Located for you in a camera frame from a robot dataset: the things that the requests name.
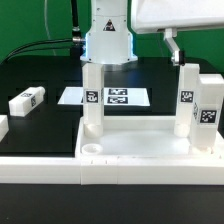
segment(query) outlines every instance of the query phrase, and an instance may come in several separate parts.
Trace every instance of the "circular hole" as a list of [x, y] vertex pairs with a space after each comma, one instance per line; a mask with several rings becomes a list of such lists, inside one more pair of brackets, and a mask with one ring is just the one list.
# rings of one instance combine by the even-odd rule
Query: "circular hole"
[[87, 144], [82, 147], [82, 154], [84, 155], [97, 155], [101, 153], [103, 147], [99, 144]]

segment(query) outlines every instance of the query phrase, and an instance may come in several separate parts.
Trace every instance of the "white paper sheet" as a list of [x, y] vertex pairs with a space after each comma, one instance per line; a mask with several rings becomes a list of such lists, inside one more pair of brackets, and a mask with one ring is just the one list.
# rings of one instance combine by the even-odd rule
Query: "white paper sheet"
[[[82, 105], [82, 87], [66, 87], [58, 104]], [[150, 106], [145, 88], [104, 88], [104, 105], [106, 106]]]

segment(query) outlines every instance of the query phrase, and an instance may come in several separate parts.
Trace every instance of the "white pillar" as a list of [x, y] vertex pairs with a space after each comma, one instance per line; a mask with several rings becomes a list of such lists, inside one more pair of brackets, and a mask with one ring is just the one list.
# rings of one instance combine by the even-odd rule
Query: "white pillar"
[[103, 135], [103, 65], [87, 63], [82, 71], [84, 132], [87, 137], [97, 138]]
[[213, 147], [224, 96], [220, 74], [200, 74], [197, 80], [190, 142], [193, 147]]
[[198, 64], [185, 64], [180, 67], [176, 120], [174, 134], [187, 137], [190, 132], [196, 82], [199, 75]]

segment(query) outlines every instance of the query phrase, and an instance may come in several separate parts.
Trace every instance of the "white plastic base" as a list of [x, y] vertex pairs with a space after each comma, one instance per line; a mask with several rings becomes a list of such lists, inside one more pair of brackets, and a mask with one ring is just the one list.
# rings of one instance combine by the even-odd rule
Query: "white plastic base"
[[191, 148], [173, 134], [175, 117], [105, 117], [104, 135], [84, 136], [75, 158], [0, 157], [0, 183], [224, 184], [224, 140]]
[[[175, 117], [105, 117], [103, 137], [90, 139], [81, 119], [81, 184], [224, 184], [221, 135], [212, 149], [195, 149], [173, 134], [174, 123]], [[91, 150], [82, 153], [86, 145]]]

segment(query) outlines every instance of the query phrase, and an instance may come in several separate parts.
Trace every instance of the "white tray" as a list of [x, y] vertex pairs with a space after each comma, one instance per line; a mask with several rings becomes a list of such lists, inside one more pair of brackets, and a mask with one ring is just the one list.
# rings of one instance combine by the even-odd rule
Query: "white tray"
[[81, 184], [224, 184], [224, 140], [192, 149], [173, 134], [175, 117], [105, 117], [104, 135], [85, 137], [80, 120], [76, 158]]

